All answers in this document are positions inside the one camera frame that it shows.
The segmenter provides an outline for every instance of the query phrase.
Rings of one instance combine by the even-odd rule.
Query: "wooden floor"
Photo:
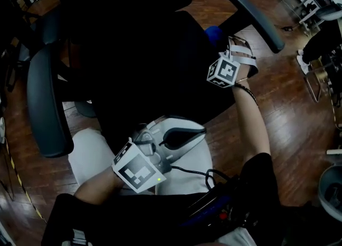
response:
[[[280,0],[250,1],[277,27],[294,24]],[[57,4],[58,0],[40,0],[31,11],[43,14]],[[203,28],[219,25],[236,11],[228,0],[193,0],[185,9]],[[269,132],[281,201],[284,205],[302,205],[315,197],[319,177],[329,165],[324,154],[332,145],[335,126],[329,97],[324,94],[318,104],[313,102],[296,62],[296,50],[305,46],[308,37],[299,28],[279,32],[286,42],[279,54],[270,51],[253,27],[240,35],[251,43],[258,59],[260,72],[251,79],[250,85]],[[39,154],[27,118],[25,82],[17,83],[14,91],[8,93],[8,100],[7,138],[15,164],[34,204],[48,219],[56,196],[74,193],[77,184],[67,157],[47,159]],[[73,103],[64,106],[72,134],[89,126],[99,128],[96,119],[81,116]],[[242,147],[235,106],[206,127],[215,168],[228,175],[238,174],[242,167]],[[0,178],[9,184],[4,162],[0,168]],[[15,200],[11,202],[0,189],[0,220],[17,245],[39,245],[45,223],[21,191],[13,171],[11,179]]]

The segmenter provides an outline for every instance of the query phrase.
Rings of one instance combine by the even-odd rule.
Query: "white pants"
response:
[[[79,185],[112,165],[114,154],[99,131],[82,130],[73,137],[74,150],[69,162]],[[206,172],[213,168],[212,158],[205,140],[186,153],[172,165],[187,170]],[[156,186],[157,195],[181,195],[206,193],[205,177],[177,169],[165,174],[166,181]]]

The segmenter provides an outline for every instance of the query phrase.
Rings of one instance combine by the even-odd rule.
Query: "bracelet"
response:
[[[245,78],[243,78],[243,79],[240,79],[239,81],[236,81],[235,83],[240,83],[240,82],[245,81],[245,80],[247,80],[247,79],[248,79],[248,77],[245,77]]]
[[[235,87],[239,88],[239,89],[243,89],[244,91],[246,91],[255,101],[256,105],[259,107],[259,104],[257,102],[257,99],[255,98],[254,94],[252,93],[252,91],[250,91],[248,88],[246,88],[245,86],[242,86],[241,84],[238,84],[237,82],[234,85]]]

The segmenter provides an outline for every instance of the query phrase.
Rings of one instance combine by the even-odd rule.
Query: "black shirt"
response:
[[[243,167],[246,185],[241,198],[257,219],[247,228],[257,245],[281,245],[283,228],[278,188],[271,157],[259,154]],[[92,245],[196,245],[209,242],[205,229],[179,226],[186,208],[204,193],[191,195],[115,196],[103,205],[84,203],[74,196],[57,197],[42,245],[72,241],[73,229],[84,231]]]

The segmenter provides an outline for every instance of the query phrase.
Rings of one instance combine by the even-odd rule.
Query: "yellow tape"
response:
[[[6,137],[5,137],[5,142],[6,142],[7,153],[8,153],[8,155],[9,155],[10,159],[11,159],[11,165],[12,165],[12,167],[13,167],[13,170],[14,170],[15,174],[16,174],[17,177],[18,177],[18,181],[19,181],[19,183],[20,183],[21,189],[22,189],[23,192],[25,193],[27,199],[28,199],[29,202],[31,203],[31,205],[32,205],[32,207],[34,208],[34,210],[36,211],[37,215],[38,215],[42,220],[44,220],[44,222],[46,223],[46,220],[43,218],[42,214],[38,211],[37,207],[32,203],[32,199],[30,198],[30,196],[29,196],[28,192],[26,191],[25,187],[22,185],[22,182],[21,182],[21,179],[20,179],[19,174],[18,174],[18,172],[17,172],[17,169],[15,168],[14,161],[13,161],[13,158],[12,158],[12,156],[11,156],[10,149],[9,149],[9,145],[8,145],[8,143],[7,143]]]

